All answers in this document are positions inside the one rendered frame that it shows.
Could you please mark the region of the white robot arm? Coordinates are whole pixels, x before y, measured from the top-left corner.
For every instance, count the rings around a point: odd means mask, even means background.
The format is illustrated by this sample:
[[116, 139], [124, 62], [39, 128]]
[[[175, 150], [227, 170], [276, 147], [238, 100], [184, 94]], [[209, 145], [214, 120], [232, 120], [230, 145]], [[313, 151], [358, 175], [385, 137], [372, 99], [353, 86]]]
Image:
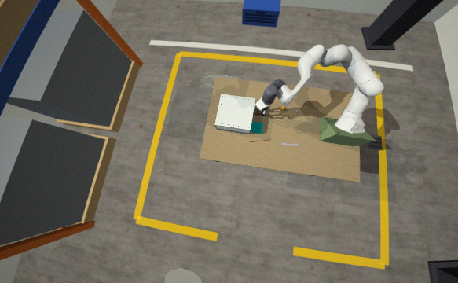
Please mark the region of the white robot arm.
[[351, 134], [364, 133], [365, 123], [361, 118], [362, 113], [368, 105], [369, 98], [383, 91], [383, 84], [361, 53], [353, 46], [347, 47], [341, 44], [326, 50], [320, 44], [315, 45], [297, 63], [301, 80], [294, 90], [291, 90], [282, 80], [275, 80], [266, 87], [262, 98], [255, 105], [261, 111], [271, 106], [276, 96], [282, 104], [288, 105], [306, 85], [317, 64], [329, 67], [338, 63], [342, 63], [356, 86], [349, 104], [335, 125]]

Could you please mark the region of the teal square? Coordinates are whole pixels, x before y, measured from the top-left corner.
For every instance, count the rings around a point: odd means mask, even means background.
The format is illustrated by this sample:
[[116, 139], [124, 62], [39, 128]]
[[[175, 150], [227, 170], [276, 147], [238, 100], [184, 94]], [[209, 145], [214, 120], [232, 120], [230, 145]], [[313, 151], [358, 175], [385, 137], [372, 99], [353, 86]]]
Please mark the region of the teal square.
[[251, 126], [252, 133], [262, 134], [262, 130], [263, 130], [263, 123], [252, 122], [252, 126]]

